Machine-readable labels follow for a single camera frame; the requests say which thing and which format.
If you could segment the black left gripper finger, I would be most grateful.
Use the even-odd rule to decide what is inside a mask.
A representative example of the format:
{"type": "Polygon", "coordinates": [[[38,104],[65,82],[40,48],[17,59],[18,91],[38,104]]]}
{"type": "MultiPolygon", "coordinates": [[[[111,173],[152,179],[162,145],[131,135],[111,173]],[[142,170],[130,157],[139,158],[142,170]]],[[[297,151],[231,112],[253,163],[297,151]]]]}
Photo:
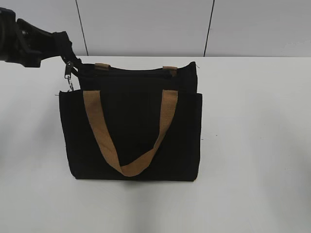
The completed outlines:
{"type": "Polygon", "coordinates": [[[52,33],[42,30],[21,18],[17,19],[17,25],[27,40],[40,43],[54,42],[52,33]]]}
{"type": "Polygon", "coordinates": [[[58,50],[54,47],[30,49],[20,49],[20,63],[24,67],[40,67],[41,61],[58,56],[58,50]]]}

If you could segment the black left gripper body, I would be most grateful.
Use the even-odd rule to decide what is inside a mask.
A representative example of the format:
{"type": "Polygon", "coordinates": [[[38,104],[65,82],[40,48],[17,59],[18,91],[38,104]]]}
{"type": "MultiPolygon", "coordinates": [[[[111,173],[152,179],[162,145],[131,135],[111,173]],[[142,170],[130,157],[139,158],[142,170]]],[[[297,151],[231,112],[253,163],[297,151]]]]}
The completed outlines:
{"type": "Polygon", "coordinates": [[[0,8],[0,60],[28,64],[29,54],[14,11],[0,8]]]}

